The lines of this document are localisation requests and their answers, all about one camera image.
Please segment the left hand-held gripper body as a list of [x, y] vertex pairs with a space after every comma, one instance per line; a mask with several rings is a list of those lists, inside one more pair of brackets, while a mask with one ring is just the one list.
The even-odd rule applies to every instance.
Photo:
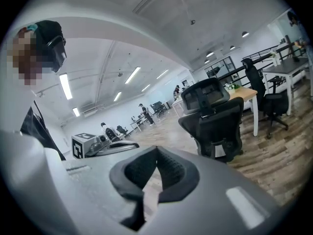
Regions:
[[74, 158], [84, 159], [132, 150], [139, 148], [139, 144], [124, 140], [112, 142], [104, 135], [81, 133], [71, 136], [71, 148]]

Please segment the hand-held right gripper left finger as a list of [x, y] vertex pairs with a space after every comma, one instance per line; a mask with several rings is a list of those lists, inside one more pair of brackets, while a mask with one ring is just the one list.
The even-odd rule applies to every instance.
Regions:
[[137, 148], [102, 157], [61, 161], [45, 150], [51, 177], [47, 235], [155, 235], [144, 220], [144, 193], [126, 177], [128, 166], [145, 167], [155, 148]]

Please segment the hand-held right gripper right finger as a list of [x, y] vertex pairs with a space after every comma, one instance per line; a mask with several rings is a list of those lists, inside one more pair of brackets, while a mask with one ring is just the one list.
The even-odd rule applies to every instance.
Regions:
[[146, 223], [148, 235], [268, 235], [281, 218], [274, 198], [230, 166], [174, 148], [199, 172], [183, 200], [161, 203]]

